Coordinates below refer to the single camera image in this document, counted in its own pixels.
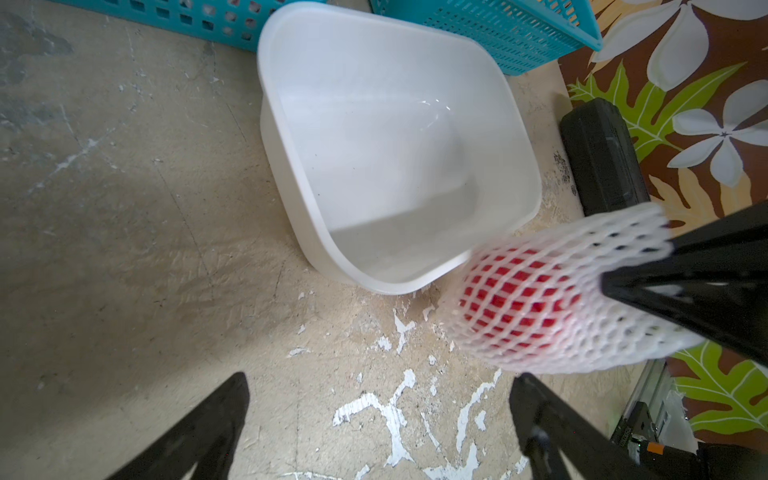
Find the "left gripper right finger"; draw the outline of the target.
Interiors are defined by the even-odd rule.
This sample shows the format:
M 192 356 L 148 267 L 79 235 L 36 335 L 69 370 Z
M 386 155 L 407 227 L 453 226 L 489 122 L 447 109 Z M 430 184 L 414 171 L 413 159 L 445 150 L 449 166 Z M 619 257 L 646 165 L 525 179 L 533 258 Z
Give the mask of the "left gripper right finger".
M 585 479 L 658 477 L 631 460 L 530 373 L 514 379 L 509 407 L 518 444 L 535 479 L 568 479 L 565 460 Z

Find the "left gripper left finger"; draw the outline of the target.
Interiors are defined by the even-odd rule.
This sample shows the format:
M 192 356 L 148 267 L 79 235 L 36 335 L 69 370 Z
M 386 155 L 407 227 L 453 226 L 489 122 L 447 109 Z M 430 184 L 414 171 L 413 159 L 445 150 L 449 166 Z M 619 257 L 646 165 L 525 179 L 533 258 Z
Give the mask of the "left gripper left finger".
M 226 479 L 250 403 L 236 372 L 112 479 Z

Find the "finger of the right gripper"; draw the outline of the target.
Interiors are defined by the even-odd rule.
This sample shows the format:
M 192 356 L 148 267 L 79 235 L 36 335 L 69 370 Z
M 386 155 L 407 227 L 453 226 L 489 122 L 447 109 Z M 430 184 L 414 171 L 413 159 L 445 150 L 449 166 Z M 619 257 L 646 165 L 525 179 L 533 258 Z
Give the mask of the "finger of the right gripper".
M 767 203 L 672 240 L 670 256 L 602 275 L 607 297 L 765 366 Z

